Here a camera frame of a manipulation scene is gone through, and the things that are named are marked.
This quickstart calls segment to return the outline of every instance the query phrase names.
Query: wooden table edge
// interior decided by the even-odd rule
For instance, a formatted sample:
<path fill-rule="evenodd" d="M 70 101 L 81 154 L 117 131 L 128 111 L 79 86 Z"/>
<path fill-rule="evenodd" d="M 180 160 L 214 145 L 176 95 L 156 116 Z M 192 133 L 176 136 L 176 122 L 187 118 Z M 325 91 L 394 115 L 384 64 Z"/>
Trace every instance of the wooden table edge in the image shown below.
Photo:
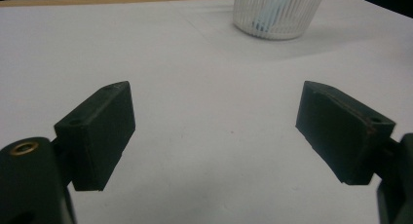
<path fill-rule="evenodd" d="M 8 0 L 8 1 L 1 1 L 0 7 L 126 4 L 126 3 L 168 2 L 168 1 L 185 1 L 185 0 Z"/>

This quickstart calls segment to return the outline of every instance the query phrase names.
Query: white plastic cup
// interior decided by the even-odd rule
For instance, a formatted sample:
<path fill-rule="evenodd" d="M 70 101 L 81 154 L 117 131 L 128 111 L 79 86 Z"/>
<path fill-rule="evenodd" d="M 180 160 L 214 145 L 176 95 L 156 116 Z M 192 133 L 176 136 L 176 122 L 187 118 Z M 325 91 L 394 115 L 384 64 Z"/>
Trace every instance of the white plastic cup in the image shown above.
<path fill-rule="evenodd" d="M 234 24 L 256 37 L 283 40 L 301 36 L 321 0 L 235 0 Z"/>

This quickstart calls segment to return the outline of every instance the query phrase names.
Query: ribbed cup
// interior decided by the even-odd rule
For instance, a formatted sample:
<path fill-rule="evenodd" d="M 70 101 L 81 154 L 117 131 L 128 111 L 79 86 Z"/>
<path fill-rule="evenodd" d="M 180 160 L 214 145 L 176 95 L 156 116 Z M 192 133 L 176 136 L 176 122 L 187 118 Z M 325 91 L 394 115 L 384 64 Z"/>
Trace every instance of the ribbed cup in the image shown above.
<path fill-rule="evenodd" d="M 242 31 L 266 39 L 301 36 L 310 25 L 321 0 L 235 0 L 234 24 Z"/>

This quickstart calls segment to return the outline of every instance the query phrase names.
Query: table surface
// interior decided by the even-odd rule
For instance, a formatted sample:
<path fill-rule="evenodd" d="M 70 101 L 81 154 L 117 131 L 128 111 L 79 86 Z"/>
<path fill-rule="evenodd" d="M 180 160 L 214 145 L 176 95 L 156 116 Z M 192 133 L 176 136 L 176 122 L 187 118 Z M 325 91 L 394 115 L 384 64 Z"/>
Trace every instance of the table surface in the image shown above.
<path fill-rule="evenodd" d="M 341 184 L 294 125 L 311 80 L 396 121 L 395 140 L 412 131 L 413 20 L 322 0 L 302 37 L 267 41 L 233 25 L 233 4 L 0 8 L 0 145 L 55 138 L 129 80 L 136 133 L 103 192 L 69 186 L 79 223 L 378 223 L 379 179 Z"/>

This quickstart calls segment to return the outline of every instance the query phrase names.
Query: screw hole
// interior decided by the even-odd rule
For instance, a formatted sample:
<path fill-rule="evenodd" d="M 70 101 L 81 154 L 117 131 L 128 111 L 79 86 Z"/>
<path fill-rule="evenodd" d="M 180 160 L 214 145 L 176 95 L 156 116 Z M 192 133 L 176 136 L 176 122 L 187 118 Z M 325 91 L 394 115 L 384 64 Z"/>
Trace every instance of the screw hole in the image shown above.
<path fill-rule="evenodd" d="M 23 212 L 15 216 L 8 224 L 31 224 L 34 221 L 33 212 Z"/>
<path fill-rule="evenodd" d="M 10 151 L 10 154 L 13 156 L 21 156 L 36 150 L 37 147 L 39 147 L 39 143 L 37 142 L 23 142 L 16 145 L 12 151 Z"/>

